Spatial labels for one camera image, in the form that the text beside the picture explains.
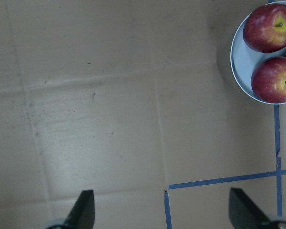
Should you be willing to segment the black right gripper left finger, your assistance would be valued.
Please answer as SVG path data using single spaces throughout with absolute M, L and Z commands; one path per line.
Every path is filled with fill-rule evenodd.
M 93 190 L 83 190 L 61 223 L 52 223 L 46 229 L 92 229 L 95 223 Z

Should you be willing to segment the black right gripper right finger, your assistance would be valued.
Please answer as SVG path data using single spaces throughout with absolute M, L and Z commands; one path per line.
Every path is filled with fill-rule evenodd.
M 241 188 L 230 188 L 228 216 L 235 229 L 286 229 L 285 219 L 267 216 Z

